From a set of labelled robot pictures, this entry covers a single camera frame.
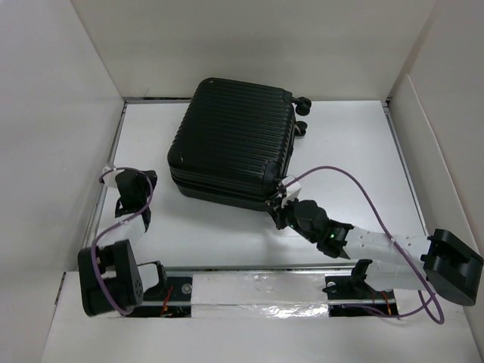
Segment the black hard-shell suitcase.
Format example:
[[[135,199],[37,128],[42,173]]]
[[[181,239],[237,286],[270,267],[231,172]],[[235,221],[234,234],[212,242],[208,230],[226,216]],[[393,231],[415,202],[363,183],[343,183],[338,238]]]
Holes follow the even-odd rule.
[[[283,88],[204,79],[167,154],[172,180],[186,197],[269,211],[311,107]]]

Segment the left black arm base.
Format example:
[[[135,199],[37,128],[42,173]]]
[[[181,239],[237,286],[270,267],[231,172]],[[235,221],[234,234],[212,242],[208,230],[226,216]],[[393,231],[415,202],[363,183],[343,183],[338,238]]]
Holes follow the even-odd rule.
[[[190,318],[192,281],[191,276],[169,276],[167,287],[149,288],[128,318]]]

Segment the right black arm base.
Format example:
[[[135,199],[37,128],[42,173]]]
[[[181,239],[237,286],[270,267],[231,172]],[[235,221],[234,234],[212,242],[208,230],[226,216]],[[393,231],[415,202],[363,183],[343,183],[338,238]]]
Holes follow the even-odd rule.
[[[378,292],[370,287],[357,288],[350,284],[350,276],[327,276],[326,287],[329,316],[361,317],[397,315],[398,307],[393,291]]]

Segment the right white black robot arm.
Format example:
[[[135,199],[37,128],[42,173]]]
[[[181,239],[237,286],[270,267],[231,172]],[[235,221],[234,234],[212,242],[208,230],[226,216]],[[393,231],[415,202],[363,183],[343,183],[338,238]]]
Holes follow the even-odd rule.
[[[329,219],[314,200],[290,201],[270,215],[278,229],[292,228],[324,255],[354,260],[349,288],[358,297],[375,290],[431,287],[451,303],[476,303],[483,258],[450,231],[390,238]]]

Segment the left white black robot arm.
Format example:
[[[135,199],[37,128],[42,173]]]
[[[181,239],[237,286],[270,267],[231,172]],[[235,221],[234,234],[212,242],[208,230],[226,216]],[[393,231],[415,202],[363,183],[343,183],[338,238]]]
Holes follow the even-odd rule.
[[[172,293],[161,262],[152,262],[157,273],[142,280],[132,250],[132,243],[149,229],[157,174],[132,167],[105,167],[98,181],[119,193],[116,222],[78,252],[82,307],[90,317],[109,312],[127,316],[146,296],[158,300]]]

